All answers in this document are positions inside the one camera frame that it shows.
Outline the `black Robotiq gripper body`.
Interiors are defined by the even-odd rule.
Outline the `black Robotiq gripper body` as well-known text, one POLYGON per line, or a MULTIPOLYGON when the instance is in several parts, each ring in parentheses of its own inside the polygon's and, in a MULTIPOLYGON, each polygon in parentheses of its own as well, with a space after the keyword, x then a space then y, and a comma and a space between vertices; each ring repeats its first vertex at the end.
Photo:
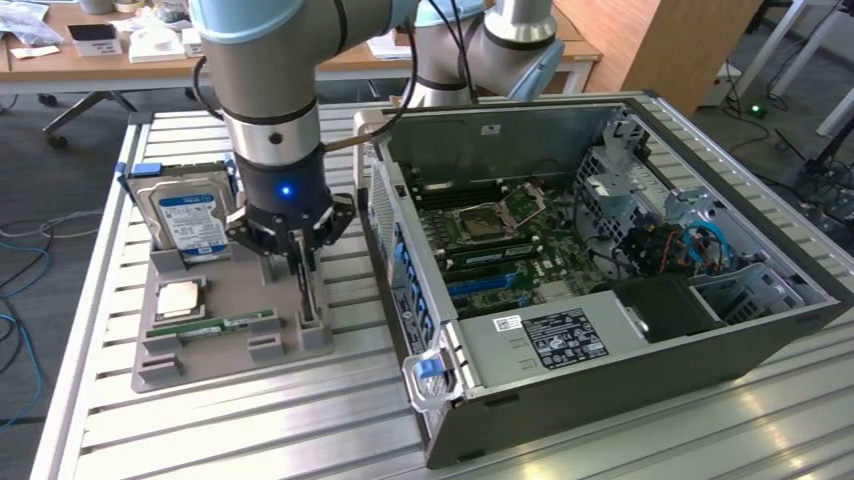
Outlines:
POLYGON ((248 203, 256 209, 288 220, 317 222, 332 205, 320 148, 287 165, 261 165, 239 154, 235 162, 248 203))

